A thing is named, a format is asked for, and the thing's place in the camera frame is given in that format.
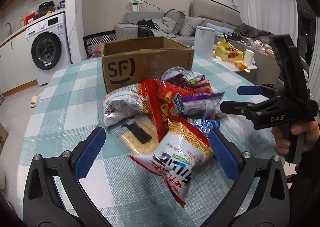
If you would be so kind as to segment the right hand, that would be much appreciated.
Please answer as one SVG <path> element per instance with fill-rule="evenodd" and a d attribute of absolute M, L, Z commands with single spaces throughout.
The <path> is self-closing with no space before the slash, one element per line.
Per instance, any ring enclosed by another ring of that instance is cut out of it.
<path fill-rule="evenodd" d="M 319 126 L 316 121 L 298 121 L 291 126 L 293 135 L 305 135 L 303 151 L 310 150 L 319 139 Z M 285 139 L 283 132 L 278 127 L 272 128 L 272 135 L 276 141 L 277 150 L 281 154 L 287 154 L 291 145 L 290 141 Z"/>

